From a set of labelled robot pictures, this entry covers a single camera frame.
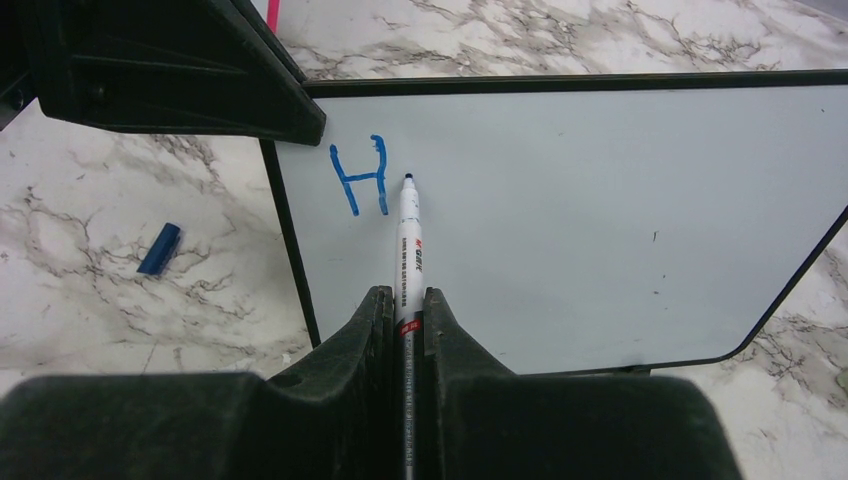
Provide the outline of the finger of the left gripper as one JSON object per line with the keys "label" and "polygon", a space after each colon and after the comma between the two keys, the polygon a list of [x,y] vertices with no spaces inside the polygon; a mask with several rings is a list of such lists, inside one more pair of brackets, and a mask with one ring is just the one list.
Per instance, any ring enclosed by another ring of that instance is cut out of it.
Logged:
{"label": "finger of the left gripper", "polygon": [[249,1],[5,1],[1,122],[315,146],[325,113]]}

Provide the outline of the black framed whiteboard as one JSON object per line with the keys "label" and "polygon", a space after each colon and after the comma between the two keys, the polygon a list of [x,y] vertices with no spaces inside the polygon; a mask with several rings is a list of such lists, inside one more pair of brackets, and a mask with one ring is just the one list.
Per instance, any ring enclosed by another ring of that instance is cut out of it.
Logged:
{"label": "black framed whiteboard", "polygon": [[424,282],[522,374],[744,349],[847,219],[845,70],[319,81],[315,146],[266,159],[313,342]]}

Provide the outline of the white whiteboard marker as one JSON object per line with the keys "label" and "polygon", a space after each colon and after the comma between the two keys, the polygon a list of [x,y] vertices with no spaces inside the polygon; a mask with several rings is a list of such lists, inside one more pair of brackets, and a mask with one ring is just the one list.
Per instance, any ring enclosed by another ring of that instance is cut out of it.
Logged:
{"label": "white whiteboard marker", "polygon": [[418,477],[417,391],[423,358],[423,242],[420,202],[414,176],[404,176],[397,229],[395,346],[399,407],[399,477]]}

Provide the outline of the blue marker cap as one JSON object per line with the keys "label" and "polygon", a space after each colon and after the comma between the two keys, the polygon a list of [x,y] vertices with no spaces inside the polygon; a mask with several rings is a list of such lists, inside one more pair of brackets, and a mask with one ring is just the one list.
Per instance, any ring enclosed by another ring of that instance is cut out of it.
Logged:
{"label": "blue marker cap", "polygon": [[144,275],[158,276],[173,258],[181,239],[182,230],[173,223],[165,223],[153,245],[137,268]]}

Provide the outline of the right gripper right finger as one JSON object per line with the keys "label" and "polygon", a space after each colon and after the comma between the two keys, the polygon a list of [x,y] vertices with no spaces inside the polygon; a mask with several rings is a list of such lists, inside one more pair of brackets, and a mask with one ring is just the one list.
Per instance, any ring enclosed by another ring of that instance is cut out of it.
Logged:
{"label": "right gripper right finger", "polygon": [[427,291],[427,479],[738,479],[720,419],[691,382],[519,375]]}

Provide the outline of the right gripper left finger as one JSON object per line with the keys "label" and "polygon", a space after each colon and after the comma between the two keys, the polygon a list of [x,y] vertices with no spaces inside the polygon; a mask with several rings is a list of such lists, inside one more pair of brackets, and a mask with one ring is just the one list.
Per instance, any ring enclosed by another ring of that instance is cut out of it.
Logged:
{"label": "right gripper left finger", "polygon": [[43,376],[1,402],[5,479],[388,479],[388,287],[283,372]]}

